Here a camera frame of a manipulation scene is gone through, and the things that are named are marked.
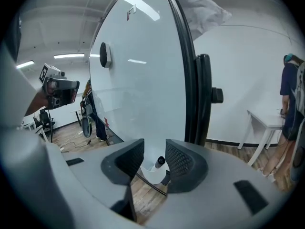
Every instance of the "dark blue shirt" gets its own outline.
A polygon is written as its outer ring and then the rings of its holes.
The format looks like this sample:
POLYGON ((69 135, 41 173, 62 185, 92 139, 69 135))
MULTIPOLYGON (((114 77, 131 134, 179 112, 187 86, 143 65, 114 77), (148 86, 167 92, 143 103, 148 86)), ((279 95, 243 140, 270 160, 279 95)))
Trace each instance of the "dark blue shirt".
POLYGON ((289 95, 289 109, 286 115, 285 126, 296 127, 302 122, 303 116, 296 111, 295 114, 295 96, 293 91, 296 89, 296 75, 298 66, 293 63, 286 63, 282 73, 282 84, 280 95, 289 95))

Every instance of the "ceiling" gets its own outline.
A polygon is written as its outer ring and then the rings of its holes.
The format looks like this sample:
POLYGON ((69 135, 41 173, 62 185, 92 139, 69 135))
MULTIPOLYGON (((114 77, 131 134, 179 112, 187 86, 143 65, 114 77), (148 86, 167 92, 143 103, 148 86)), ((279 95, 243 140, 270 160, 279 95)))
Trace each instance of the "ceiling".
POLYGON ((99 24, 116 0, 28 0, 20 11, 21 42, 17 64, 40 71, 44 62, 56 67, 86 63, 99 24), (84 58, 54 59, 55 54, 85 53, 84 58))

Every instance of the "white wall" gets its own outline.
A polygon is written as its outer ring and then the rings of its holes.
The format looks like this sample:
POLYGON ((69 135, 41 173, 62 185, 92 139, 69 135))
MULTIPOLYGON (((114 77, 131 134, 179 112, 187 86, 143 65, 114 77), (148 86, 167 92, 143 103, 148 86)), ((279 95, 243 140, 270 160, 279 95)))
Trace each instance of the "white wall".
MULTIPOLYGON (((224 103, 212 105, 207 138, 240 142, 247 109, 279 112, 283 57, 293 53, 305 60, 304 37, 288 9, 276 1, 213 1, 233 16, 194 41, 196 54, 211 58, 213 86, 224 92, 224 103)), ((252 124, 246 143, 259 143, 264 128, 252 124)))
MULTIPOLYGON (((56 122, 53 127, 57 128, 77 121, 76 114, 74 112, 71 113, 71 111, 80 109, 81 94, 85 89, 85 85, 90 77, 90 74, 89 66, 85 63, 74 63, 66 65, 54 64, 54 66, 62 71, 65 71, 65 75, 68 80, 76 80, 80 82, 80 87, 78 90, 78 95, 80 96, 75 99, 75 102, 73 104, 50 110, 51 118, 54 118, 54 121, 56 122)), ((35 89, 39 89, 41 87, 41 83, 38 80, 39 74, 40 72, 25 74, 25 76, 35 89)), ((33 122, 33 114, 24 117, 23 121, 24 124, 33 122)))

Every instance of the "wooden floor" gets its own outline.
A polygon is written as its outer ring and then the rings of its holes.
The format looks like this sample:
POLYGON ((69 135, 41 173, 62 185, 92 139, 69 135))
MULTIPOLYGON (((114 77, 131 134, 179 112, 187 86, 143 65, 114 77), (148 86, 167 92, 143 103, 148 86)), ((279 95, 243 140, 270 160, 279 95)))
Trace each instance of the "wooden floor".
MULTIPOLYGON (((64 146, 64 151, 69 152, 86 151, 107 146, 105 141, 101 142, 99 139, 95 138, 96 129, 94 123, 92 124, 91 143, 89 145, 86 145, 89 139, 85 138, 82 133, 80 135, 78 134, 81 131, 82 129, 78 123, 63 127, 55 131, 55 134, 53 135, 53 142, 58 146, 66 143, 64 146)), ((107 135, 112 136, 110 131, 106 130, 106 133, 107 135)), ((238 150, 235 146, 226 146, 214 143, 206 143, 205 147, 229 153, 246 163, 250 160, 256 149, 255 147, 246 147, 238 150)), ((258 168, 264 167, 274 150, 274 147, 271 147, 268 150, 263 149, 259 158, 253 164, 252 168, 256 170, 258 168)), ((292 188, 288 174, 289 173, 287 172, 285 177, 276 182, 276 185, 282 191, 289 191, 292 188)), ((162 184, 158 184, 156 186, 164 192, 167 191, 167 186, 162 184)), ((137 176, 135 176, 135 178, 132 180, 131 187, 134 208, 137 214, 137 222, 139 224, 144 224, 147 219, 164 203, 166 196, 151 188, 137 176)))

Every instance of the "ceiling light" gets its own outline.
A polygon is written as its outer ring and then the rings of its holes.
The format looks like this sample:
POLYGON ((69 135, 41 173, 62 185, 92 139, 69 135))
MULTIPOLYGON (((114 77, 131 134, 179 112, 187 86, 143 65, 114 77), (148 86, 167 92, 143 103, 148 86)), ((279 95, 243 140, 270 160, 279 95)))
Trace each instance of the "ceiling light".
POLYGON ((146 63, 144 61, 139 61, 139 60, 133 60, 133 59, 129 59, 129 62, 134 62, 134 63, 146 63))
POLYGON ((62 59, 62 58, 75 58, 75 57, 84 57, 84 53, 72 53, 72 54, 60 54, 54 55, 54 59, 62 59))
POLYGON ((136 8, 146 13, 149 17, 151 17, 154 21, 160 19, 160 15, 153 10, 151 6, 149 6, 146 2, 142 0, 124 0, 131 5, 136 5, 136 8))
POLYGON ((20 69, 20 68, 22 68, 22 67, 25 67, 25 66, 28 66, 28 65, 31 65, 31 64, 34 64, 34 61, 33 61, 33 60, 28 61, 28 62, 26 62, 26 63, 19 64, 19 65, 16 66, 16 68, 17 68, 17 69, 20 69))

